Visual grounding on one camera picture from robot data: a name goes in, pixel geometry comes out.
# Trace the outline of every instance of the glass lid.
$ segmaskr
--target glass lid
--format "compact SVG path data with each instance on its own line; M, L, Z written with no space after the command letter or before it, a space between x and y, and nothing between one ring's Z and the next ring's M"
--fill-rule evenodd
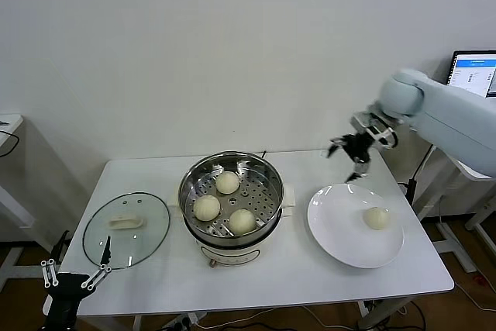
M171 216L165 203L155 195L121 195L91 217L83 235L86 257L100 265L110 236L110 267L123 269L147 259L164 241Z

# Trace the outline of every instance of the stainless steel pot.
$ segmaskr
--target stainless steel pot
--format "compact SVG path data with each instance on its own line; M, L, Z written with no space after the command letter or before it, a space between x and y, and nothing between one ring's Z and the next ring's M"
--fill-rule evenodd
M215 179L223 171L236 172L238 190L225 195L217 191ZM226 151L206 157L193 165L179 187L179 205L191 234L211 247L238 250L264 240L281 219L283 200L281 176L265 159L251 153ZM203 195L213 195L221 210L212 221L195 218L193 204ZM229 217L237 209L248 209L257 219L257 228L236 236L229 229Z

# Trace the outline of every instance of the laptop screen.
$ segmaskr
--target laptop screen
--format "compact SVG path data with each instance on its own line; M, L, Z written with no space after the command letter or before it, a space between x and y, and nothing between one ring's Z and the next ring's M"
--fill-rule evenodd
M483 97L496 97L496 51L458 51L453 54L448 84Z

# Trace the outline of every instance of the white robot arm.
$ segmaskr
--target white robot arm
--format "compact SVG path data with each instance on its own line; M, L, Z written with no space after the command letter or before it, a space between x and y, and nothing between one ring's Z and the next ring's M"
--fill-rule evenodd
M330 156L342 147L355 162L349 180L366 174L370 146L396 145L394 127L401 123L475 171L496 176L496 105L462 88L433 81L420 71L392 75L379 100L354 115L351 123L358 133L332 140L329 149Z

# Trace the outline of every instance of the round plate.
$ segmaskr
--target round plate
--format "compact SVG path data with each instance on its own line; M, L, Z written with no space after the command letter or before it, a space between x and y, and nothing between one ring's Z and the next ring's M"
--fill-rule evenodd
M399 254L405 235L394 215L388 228L371 229L363 214L372 207L387 208L381 196L366 188L327 186L310 201L308 224L320 246L337 260L352 267L382 267Z
M112 269L131 267L147 259L164 241L171 217L155 195L121 195L101 207L86 225L83 249L86 257L100 265L107 236L110 236Z

